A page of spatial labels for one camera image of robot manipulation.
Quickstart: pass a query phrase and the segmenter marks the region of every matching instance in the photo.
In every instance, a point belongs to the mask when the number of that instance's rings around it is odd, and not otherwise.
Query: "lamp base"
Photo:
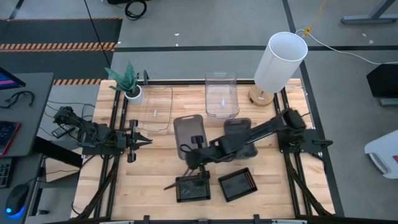
[[[249,90],[249,100],[256,106],[267,106],[274,100],[273,93],[266,93],[253,85]]]

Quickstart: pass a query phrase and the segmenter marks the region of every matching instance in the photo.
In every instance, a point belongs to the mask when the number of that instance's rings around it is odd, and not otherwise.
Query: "wooden tabletop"
[[[101,82],[94,122],[109,124],[114,100],[114,90],[109,88],[110,85],[115,85],[115,82]],[[238,85],[240,112],[237,118],[250,118],[252,127],[255,127],[274,117],[275,111],[273,104],[265,108],[251,104],[248,98],[250,87],[251,85]],[[259,154],[254,158],[206,166],[211,175],[211,200],[177,203],[175,189],[163,190],[187,168],[185,161],[179,159],[177,155],[173,128],[175,118],[200,114],[204,118],[208,141],[224,135],[223,123],[215,124],[207,119],[204,85],[176,85],[172,88],[173,110],[169,127],[159,132],[141,131],[143,135],[153,139],[153,144],[136,151],[136,162],[128,164],[127,153],[121,157],[112,220],[142,220],[144,215],[150,215],[151,220],[252,219],[253,214],[260,214],[261,218],[293,218],[284,157],[279,152],[275,134],[256,142]],[[308,113],[300,79],[290,79],[286,91],[290,107],[298,110],[300,114]],[[123,98],[124,95],[121,95],[116,120],[117,128]],[[136,105],[129,104],[126,121],[137,119],[138,111]],[[310,116],[303,118],[307,128],[311,128]],[[329,212],[334,213],[322,162],[303,153],[302,164],[308,188]],[[101,166],[102,159],[96,156],[82,168],[74,202],[75,210],[78,212],[84,209],[97,191]],[[232,202],[225,202],[218,178],[245,167],[248,167],[253,175],[258,191]],[[299,190],[297,192],[300,210],[304,214],[302,194]],[[105,194],[102,215],[106,209],[107,199],[108,195]]]

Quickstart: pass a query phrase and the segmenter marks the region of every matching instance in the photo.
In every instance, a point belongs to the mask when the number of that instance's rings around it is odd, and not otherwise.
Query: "transparent bin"
[[[169,127],[173,105],[173,89],[170,86],[143,86],[137,128],[146,131],[161,131]]]
[[[239,113],[236,75],[232,72],[206,74],[206,114],[208,120],[223,123]]]

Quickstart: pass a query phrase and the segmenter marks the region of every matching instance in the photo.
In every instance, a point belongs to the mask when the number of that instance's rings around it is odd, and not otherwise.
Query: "computer monitor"
[[[0,67],[0,90],[24,87],[26,84]]]

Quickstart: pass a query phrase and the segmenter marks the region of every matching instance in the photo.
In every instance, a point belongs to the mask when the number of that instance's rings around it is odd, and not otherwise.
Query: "gray floor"
[[[0,3],[0,18],[9,17],[17,0]],[[124,17],[122,8],[106,0],[87,0],[93,17]],[[328,45],[398,45],[398,25],[342,26],[340,18],[367,14],[378,0],[327,1],[311,34]],[[278,0],[151,0],[147,14],[138,21],[123,20],[118,47],[175,47],[211,45],[266,45],[272,34],[289,31],[282,1]],[[289,0],[295,25],[312,24],[322,0]],[[389,10],[398,13],[398,3]],[[19,19],[88,17],[83,1],[25,0]],[[308,45],[317,45],[309,37]],[[397,51],[355,52],[377,62],[397,61]],[[262,51],[191,51],[115,53],[112,68],[124,71],[130,60],[136,71],[146,69],[154,78],[203,78],[206,72],[229,71],[239,78],[252,78]],[[310,52],[305,59],[323,129],[335,143],[330,156],[343,209],[347,217],[398,220],[397,180],[385,179],[364,155],[364,145],[398,128],[396,108],[381,108],[371,96],[366,75],[376,66],[335,52]],[[296,71],[294,77],[301,77]],[[56,86],[50,99],[95,103],[97,86]],[[81,113],[81,106],[73,107]],[[49,114],[54,111],[47,108]],[[85,114],[92,113],[87,108]],[[45,117],[42,127],[55,128]],[[51,139],[43,131],[43,138]],[[59,144],[73,147],[65,136]],[[66,220],[75,194],[76,178],[69,177],[46,190],[40,208],[50,215],[30,218],[28,223]],[[62,195],[62,200],[51,200]]]

